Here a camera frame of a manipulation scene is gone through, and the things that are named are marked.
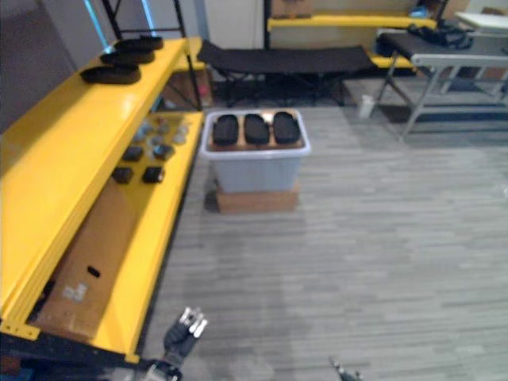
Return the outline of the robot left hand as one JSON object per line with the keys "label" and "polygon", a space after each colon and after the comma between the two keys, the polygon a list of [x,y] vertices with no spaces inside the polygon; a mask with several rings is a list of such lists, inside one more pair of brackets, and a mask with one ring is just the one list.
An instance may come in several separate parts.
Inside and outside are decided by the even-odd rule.
{"label": "robot left hand", "polygon": [[208,326],[200,308],[186,307],[164,337],[166,355],[188,356]]}

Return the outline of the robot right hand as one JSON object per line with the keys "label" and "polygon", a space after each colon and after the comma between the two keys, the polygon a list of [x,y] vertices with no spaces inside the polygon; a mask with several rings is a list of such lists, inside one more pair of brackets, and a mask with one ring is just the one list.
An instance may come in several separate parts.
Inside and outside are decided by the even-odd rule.
{"label": "robot right hand", "polygon": [[347,371],[344,366],[335,361],[331,356],[329,357],[329,362],[333,370],[337,373],[337,376],[340,381],[362,381],[363,376],[358,372],[351,373]]}

